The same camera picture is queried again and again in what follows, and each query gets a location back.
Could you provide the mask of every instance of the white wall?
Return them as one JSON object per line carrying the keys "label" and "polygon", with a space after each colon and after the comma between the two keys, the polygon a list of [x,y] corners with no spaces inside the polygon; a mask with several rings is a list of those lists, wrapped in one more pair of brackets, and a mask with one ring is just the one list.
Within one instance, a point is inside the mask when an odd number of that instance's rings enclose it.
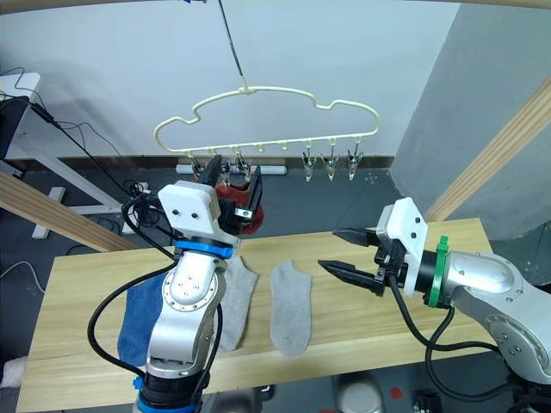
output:
{"label": "white wall", "polygon": [[[306,89],[321,103],[357,100],[377,109],[383,127],[367,155],[398,150],[454,20],[452,3],[389,1],[226,1],[235,46],[250,85]],[[240,83],[218,5],[119,3],[3,15],[2,70],[23,65],[42,75],[40,91],[58,120],[91,121],[123,154],[167,154],[152,129],[190,117],[199,100]],[[204,121],[167,132],[174,145],[222,145],[370,130],[363,111],[315,111],[293,96],[239,96],[204,110]],[[36,116],[26,130],[45,151],[82,156]],[[97,155],[113,150],[89,135]],[[345,152],[352,143],[339,145]],[[319,144],[314,151],[327,151]],[[269,147],[264,155],[298,155]],[[10,148],[9,157],[24,157]]]}

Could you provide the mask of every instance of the grey wall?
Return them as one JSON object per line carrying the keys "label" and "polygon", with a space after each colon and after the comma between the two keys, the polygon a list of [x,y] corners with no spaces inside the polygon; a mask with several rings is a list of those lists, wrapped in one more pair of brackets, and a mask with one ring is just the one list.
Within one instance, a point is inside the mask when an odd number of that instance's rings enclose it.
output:
{"label": "grey wall", "polygon": [[[462,5],[391,169],[425,212],[551,74],[551,12]],[[551,127],[450,218],[490,239],[551,219]]]}

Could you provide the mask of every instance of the blue towel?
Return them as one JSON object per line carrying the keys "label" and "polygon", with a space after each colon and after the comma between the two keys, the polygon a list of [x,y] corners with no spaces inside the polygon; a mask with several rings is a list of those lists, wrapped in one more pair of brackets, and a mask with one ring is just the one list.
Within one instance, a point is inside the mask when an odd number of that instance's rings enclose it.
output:
{"label": "blue towel", "polygon": [[163,307],[161,286],[165,276],[157,275],[127,292],[127,308],[117,350],[119,358],[133,366],[145,365],[149,339]]}

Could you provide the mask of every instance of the metal rod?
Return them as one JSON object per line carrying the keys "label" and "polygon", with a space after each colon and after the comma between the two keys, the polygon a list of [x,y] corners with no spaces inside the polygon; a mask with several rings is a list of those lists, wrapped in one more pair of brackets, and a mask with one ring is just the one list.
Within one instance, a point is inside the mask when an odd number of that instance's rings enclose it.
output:
{"label": "metal rod", "polygon": [[226,12],[224,11],[224,6],[222,6],[222,0],[218,0],[218,5],[220,6],[220,13],[222,14],[222,19],[224,20],[224,26],[226,27],[227,39],[230,42],[230,48],[232,49],[235,65],[238,67],[239,75],[243,77],[243,71],[241,70],[241,65],[239,64],[238,54],[235,52],[235,47],[233,46],[232,34],[230,33],[230,28],[227,24]]}

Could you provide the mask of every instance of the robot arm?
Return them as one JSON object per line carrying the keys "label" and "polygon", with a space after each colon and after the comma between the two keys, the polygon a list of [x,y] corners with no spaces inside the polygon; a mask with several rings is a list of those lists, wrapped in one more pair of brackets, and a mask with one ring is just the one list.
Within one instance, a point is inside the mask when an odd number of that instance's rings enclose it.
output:
{"label": "robot arm", "polygon": [[[178,263],[159,292],[163,306],[152,331],[134,413],[201,409],[202,390],[220,339],[226,259],[238,247],[239,229],[251,223],[262,195],[257,168],[247,206],[219,200],[213,186],[220,176],[220,161],[216,157],[201,173],[201,179],[212,186],[179,181],[158,193],[170,225],[183,239],[176,242]],[[218,340],[213,339],[217,309]]]}
{"label": "robot arm", "polygon": [[551,295],[531,286],[510,262],[494,254],[423,250],[426,223],[410,198],[387,206],[376,231],[346,229],[335,235],[352,243],[377,247],[377,274],[336,261],[319,264],[340,280],[382,295],[395,277],[406,295],[424,294],[425,304],[454,306],[480,323],[498,344],[509,367],[520,378],[551,385]]}
{"label": "robot arm", "polygon": [[447,256],[442,295],[490,333],[517,375],[551,385],[551,295],[501,256],[461,252]]}

